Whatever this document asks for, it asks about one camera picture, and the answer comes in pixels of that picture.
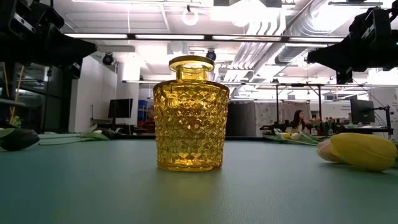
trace bottle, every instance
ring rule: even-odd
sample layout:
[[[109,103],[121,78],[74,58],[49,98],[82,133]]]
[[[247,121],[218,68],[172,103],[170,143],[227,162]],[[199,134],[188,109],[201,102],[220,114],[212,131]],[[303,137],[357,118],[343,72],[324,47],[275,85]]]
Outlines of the bottle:
[[[196,55],[169,62],[176,80],[154,87],[157,165],[177,171],[221,167],[228,87],[208,81],[214,61]]]

